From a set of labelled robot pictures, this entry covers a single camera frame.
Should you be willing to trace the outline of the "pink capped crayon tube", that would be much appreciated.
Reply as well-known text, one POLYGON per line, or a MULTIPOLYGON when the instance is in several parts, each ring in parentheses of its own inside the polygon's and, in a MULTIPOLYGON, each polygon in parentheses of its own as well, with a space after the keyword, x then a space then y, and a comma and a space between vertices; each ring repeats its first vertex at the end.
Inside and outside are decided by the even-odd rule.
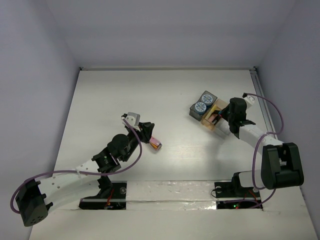
POLYGON ((153 136, 150 138, 149 144, 155 151, 160 150, 161 147, 163 146, 162 143, 157 138, 155 138, 153 136))

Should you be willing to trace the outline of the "pink black highlighter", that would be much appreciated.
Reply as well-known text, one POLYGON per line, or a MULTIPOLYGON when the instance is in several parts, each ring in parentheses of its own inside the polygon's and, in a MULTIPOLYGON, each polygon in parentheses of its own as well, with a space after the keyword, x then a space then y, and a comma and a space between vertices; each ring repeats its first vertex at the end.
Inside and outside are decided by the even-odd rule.
POLYGON ((218 121, 221 119, 221 117, 218 114, 212 114, 208 121, 212 123, 213 125, 216 125, 218 121))

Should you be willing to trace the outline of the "yellow highlighter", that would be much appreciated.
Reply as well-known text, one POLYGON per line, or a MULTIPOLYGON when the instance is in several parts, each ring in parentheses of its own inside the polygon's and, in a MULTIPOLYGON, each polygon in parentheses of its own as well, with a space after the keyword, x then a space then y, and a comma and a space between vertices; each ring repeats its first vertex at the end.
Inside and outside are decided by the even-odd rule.
POLYGON ((205 119, 210 118, 210 116, 213 114, 213 112, 215 111, 215 109, 216 109, 216 105, 213 105, 213 106, 209 109, 209 111, 207 112, 207 114, 206 114, 206 116, 205 116, 205 119))

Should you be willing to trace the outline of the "blue tape roll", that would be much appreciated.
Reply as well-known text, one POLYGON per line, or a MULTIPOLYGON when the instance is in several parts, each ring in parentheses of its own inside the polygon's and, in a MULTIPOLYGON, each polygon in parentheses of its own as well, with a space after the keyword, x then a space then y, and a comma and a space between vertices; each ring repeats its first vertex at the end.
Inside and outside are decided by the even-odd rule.
POLYGON ((203 115, 207 111, 207 106, 200 102, 195 103, 194 105, 194 112, 197 113, 198 115, 203 115))
POLYGON ((214 102, 215 98, 211 94, 203 94, 201 96, 201 102, 206 106, 211 106, 214 102))

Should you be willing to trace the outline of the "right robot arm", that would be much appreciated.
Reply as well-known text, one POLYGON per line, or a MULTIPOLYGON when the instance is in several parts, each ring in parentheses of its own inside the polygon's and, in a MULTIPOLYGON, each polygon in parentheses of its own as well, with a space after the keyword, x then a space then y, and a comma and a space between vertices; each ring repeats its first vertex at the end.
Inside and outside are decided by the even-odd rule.
POLYGON ((230 183, 231 192, 242 196, 249 187, 275 190, 303 185, 305 178, 298 146, 274 138, 274 133, 263 132, 247 119, 247 109, 254 101, 250 95, 233 97, 219 112, 228 122, 230 132, 254 148, 251 170, 238 173, 239 179, 230 183))

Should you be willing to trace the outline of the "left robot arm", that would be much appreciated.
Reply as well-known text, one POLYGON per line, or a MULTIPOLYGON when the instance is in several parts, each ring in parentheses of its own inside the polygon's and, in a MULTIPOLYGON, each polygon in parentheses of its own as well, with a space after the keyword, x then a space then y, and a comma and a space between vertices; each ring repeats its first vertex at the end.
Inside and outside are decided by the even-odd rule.
POLYGON ((54 210, 85 198, 85 189, 93 184, 96 198, 108 198, 112 191, 109 176, 118 175, 138 163, 135 160, 126 168, 126 162, 136 148, 148 144, 155 127, 152 122, 130 124, 122 120, 127 134, 115 135, 111 142, 92 159, 74 169, 54 170, 40 173, 26 179, 13 193, 10 208, 21 216, 25 227, 31 227, 43 221, 54 210))

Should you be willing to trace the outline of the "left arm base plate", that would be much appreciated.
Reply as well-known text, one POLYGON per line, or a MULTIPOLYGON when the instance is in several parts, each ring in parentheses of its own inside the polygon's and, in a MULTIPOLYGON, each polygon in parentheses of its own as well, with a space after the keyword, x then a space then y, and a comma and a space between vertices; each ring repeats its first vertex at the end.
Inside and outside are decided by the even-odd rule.
POLYGON ((81 210, 125 210, 127 208, 127 182, 112 182, 112 188, 101 196, 89 196, 79 201, 78 207, 81 210))

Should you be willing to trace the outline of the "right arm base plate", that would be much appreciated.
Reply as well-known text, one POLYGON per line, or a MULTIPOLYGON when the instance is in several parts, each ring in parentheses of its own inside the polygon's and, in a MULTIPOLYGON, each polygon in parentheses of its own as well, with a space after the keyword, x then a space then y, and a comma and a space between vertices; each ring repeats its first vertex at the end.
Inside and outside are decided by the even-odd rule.
POLYGON ((260 192, 252 187, 236 188, 231 181, 216 181, 210 195, 216 200, 218 210, 262 209, 260 192))

